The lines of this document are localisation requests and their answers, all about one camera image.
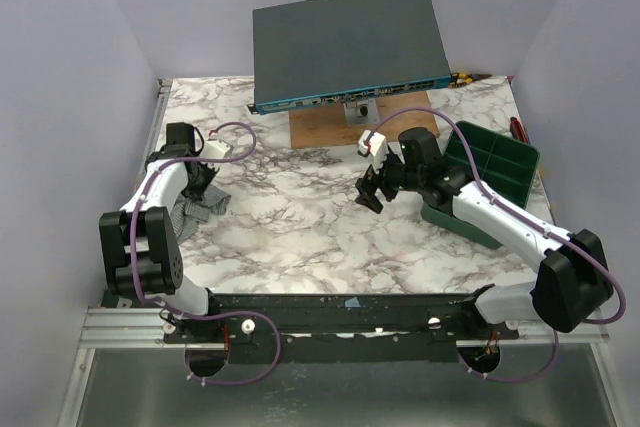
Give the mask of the grey striped underwear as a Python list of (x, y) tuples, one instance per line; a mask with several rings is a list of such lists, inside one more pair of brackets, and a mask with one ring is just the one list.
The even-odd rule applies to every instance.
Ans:
[(186, 242), (206, 224), (212, 215), (224, 215), (231, 195), (215, 185), (209, 185), (200, 200), (178, 196), (170, 211), (170, 220), (178, 244)]

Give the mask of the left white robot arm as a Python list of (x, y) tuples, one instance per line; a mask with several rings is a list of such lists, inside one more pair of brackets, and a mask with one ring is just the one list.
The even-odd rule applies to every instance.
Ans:
[(103, 214), (98, 227), (109, 292), (189, 316), (188, 331), (209, 342), (221, 332), (219, 309), (209, 289), (186, 277), (170, 217), (180, 198), (203, 200), (217, 174), (195, 160), (201, 138), (191, 124), (168, 124), (166, 142), (148, 158), (134, 196), (119, 210)]

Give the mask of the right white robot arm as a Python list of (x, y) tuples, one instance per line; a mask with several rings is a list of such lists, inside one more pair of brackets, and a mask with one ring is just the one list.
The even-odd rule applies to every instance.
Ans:
[(480, 339), (496, 324), (542, 321), (571, 332), (614, 292), (605, 276), (600, 239), (588, 230), (573, 234), (526, 212), (477, 181), (469, 168), (445, 160), (434, 135), (411, 128), (398, 138), (394, 153), (380, 133), (365, 131), (358, 152), (369, 161), (356, 182), (356, 202), (375, 213), (399, 192), (419, 194), (430, 207), (464, 221), (515, 253), (537, 275), (535, 281), (489, 286), (474, 293), (473, 306), (460, 314), (460, 326)]

